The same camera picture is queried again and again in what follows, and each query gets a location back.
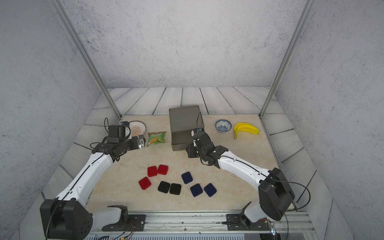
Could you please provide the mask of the red brooch box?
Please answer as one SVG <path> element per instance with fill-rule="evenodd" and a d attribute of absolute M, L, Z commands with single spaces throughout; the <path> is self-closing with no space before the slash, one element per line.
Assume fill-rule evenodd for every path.
<path fill-rule="evenodd" d="M 148 167 L 148 177 L 151 178 L 151 177 L 155 177 L 158 175 L 158 168 L 157 166 L 151 166 L 151 167 Z"/>
<path fill-rule="evenodd" d="M 157 173 L 158 175 L 167 175 L 169 171 L 169 166 L 167 165 L 159 165 L 158 169 L 157 169 Z"/>
<path fill-rule="evenodd" d="M 152 185 L 152 183 L 148 177 L 144 177 L 143 179 L 139 180 L 139 185 L 142 190 L 146 190 Z"/>

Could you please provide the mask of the three-tier drawer cabinet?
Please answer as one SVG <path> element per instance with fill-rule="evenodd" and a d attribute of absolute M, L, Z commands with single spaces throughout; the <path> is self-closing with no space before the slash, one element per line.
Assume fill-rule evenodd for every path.
<path fill-rule="evenodd" d="M 173 151 L 183 151 L 193 143 L 193 135 L 203 131 L 205 124 L 198 105 L 169 109 Z"/>

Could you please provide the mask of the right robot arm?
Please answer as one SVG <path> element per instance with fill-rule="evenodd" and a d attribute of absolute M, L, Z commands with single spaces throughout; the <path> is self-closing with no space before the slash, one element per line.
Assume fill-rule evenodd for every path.
<path fill-rule="evenodd" d="M 233 154 L 223 146 L 215 146 L 204 131 L 191 131 L 193 142 L 186 152 L 189 158 L 199 158 L 204 165 L 215 166 L 244 180 L 259 193 L 259 201 L 248 203 L 233 223 L 245 230 L 255 230 L 269 220 L 280 221 L 295 198 L 284 173 L 278 169 L 263 169 Z"/>

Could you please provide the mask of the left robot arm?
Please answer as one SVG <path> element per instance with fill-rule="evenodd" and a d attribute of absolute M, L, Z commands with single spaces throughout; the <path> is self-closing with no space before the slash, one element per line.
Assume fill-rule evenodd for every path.
<path fill-rule="evenodd" d="M 84 240 L 97 229 L 142 230 L 145 216 L 130 217 L 126 206 L 112 205 L 106 210 L 90 213 L 86 203 L 104 172 L 128 151 L 144 148 L 145 143 L 145 138 L 138 136 L 98 144 L 73 181 L 54 199 L 46 199 L 40 206 L 46 239 Z"/>

